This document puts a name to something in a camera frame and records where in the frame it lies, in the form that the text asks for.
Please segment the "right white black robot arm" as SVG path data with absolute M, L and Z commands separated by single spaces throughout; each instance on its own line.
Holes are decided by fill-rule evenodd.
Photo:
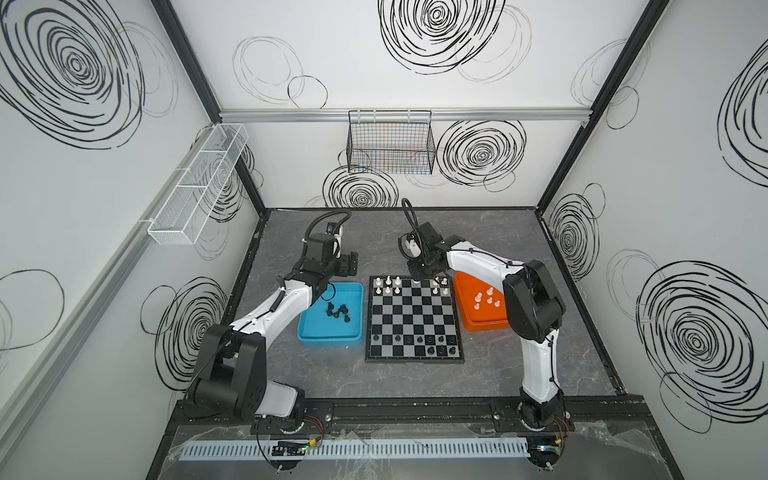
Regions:
M 546 265 L 504 258 L 460 236 L 445 238 L 429 222 L 410 225 L 398 246 L 412 277 L 421 280 L 453 270 L 503 293 L 507 322 L 522 345 L 521 422 L 532 431 L 554 424 L 564 404 L 556 349 L 566 306 Z

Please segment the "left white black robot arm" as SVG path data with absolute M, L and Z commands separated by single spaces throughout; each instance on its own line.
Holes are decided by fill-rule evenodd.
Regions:
M 258 307 L 204 333 L 185 399 L 213 414 L 244 421 L 273 417 L 291 428 L 303 423 L 305 394 L 271 381 L 267 353 L 285 328 L 326 293 L 334 277 L 357 273 L 357 254 L 341 252 L 343 228 L 307 234 L 302 255 Z

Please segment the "black white chess board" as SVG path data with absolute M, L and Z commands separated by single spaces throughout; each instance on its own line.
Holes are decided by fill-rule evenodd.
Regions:
M 368 363 L 461 364 L 465 360 L 452 279 L 369 278 Z

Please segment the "white pawn in orange tray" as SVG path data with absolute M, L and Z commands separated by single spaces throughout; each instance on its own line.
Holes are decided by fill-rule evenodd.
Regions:
M 481 309 L 498 309 L 501 307 L 502 297 L 497 296 L 498 291 L 493 287 L 489 287 L 485 291 L 478 292 L 474 297 L 473 308 L 475 310 Z

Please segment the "teal plastic tray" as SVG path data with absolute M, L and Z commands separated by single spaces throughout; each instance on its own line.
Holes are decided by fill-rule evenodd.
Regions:
M 297 337 L 308 348 L 351 348 L 363 340 L 363 285 L 333 282 L 299 317 Z

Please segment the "orange plastic tray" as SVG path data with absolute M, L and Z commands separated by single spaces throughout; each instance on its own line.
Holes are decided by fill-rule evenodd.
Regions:
M 463 327 L 468 332 L 510 329 L 502 290 L 459 272 L 454 277 L 454 291 Z

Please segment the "black mounting rail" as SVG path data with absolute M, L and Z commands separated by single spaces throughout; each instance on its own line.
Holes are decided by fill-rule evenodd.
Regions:
M 199 409 L 177 405 L 164 431 L 171 438 L 187 428 L 201 433 L 220 428 L 233 433 L 302 438 L 330 437 L 357 426 L 459 424 L 485 427 L 493 433 L 523 436 L 574 433 L 586 423 L 602 422 L 611 433 L 640 423 L 657 428 L 641 396 L 567 396 L 564 405 L 540 427 L 532 427 L 522 414 L 522 400 L 508 397 L 415 397 L 307 399 L 300 423 L 269 417 L 238 420 L 227 415 L 206 415 Z

